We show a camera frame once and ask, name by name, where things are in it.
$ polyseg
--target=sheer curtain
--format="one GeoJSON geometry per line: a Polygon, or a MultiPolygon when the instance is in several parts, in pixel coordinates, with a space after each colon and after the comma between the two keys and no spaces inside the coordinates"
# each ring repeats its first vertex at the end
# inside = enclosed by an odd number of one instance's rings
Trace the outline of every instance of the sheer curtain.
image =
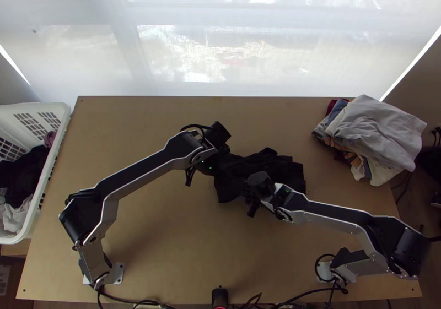
{"type": "Polygon", "coordinates": [[[380,98],[441,0],[0,0],[0,45],[42,101],[78,95],[380,98]]]}

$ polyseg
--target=wall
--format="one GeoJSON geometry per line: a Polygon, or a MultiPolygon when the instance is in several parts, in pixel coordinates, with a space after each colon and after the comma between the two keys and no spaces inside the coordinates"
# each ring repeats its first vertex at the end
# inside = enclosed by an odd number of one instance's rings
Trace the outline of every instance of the wall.
{"type": "Polygon", "coordinates": [[[384,101],[426,121],[423,144],[432,145],[430,131],[441,126],[441,36],[384,101]]]}
{"type": "Polygon", "coordinates": [[[40,101],[29,84],[0,55],[0,105],[40,101]]]}

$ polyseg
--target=white laundry basket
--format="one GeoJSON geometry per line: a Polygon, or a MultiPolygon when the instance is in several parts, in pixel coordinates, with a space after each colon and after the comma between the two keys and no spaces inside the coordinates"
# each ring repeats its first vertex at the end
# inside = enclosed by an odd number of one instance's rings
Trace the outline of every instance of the white laundry basket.
{"type": "Polygon", "coordinates": [[[40,212],[46,185],[51,177],[70,118],[70,107],[60,102],[50,104],[31,102],[0,106],[0,160],[18,159],[33,147],[43,145],[47,132],[57,131],[22,229],[18,234],[12,234],[4,231],[3,225],[0,224],[0,243],[12,244],[31,237],[30,231],[40,212]]]}

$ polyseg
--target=tabletop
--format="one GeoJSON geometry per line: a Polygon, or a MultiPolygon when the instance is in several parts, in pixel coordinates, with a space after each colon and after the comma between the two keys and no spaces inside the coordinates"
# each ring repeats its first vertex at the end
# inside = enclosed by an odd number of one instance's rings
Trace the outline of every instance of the tabletop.
{"type": "MultiPolygon", "coordinates": [[[[304,165],[307,196],[316,201],[398,216],[389,185],[353,179],[349,166],[311,135],[330,98],[308,97],[79,97],[36,223],[17,298],[95,302],[82,284],[78,255],[58,220],[71,193],[155,153],[182,126],[221,122],[232,153],[265,147],[304,165]]],[[[120,201],[103,239],[113,262],[124,262],[121,285],[106,292],[169,304],[211,302],[222,285],[232,303],[262,292],[262,303],[282,302],[317,282],[314,262],[341,247],[360,249],[348,234],[318,225],[283,223],[261,209],[254,218],[236,200],[217,202],[213,178],[171,171],[120,201]]],[[[417,281],[390,274],[358,278],[335,301],[421,296],[417,281]]],[[[327,292],[305,301],[327,300],[327,292]]]]}

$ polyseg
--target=black cloth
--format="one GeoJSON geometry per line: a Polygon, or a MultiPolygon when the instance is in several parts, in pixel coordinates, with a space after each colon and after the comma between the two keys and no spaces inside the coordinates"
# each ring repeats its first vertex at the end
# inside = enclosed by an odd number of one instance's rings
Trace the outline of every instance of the black cloth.
{"type": "Polygon", "coordinates": [[[0,162],[0,187],[7,187],[5,202],[19,208],[35,192],[49,148],[36,146],[16,161],[0,162]]]}
{"type": "Polygon", "coordinates": [[[244,195],[246,179],[258,171],[266,171],[276,183],[286,184],[298,192],[306,192],[303,165],[293,162],[291,156],[277,155],[275,150],[267,147],[249,156],[228,153],[219,159],[214,176],[219,202],[230,202],[244,195]]]}

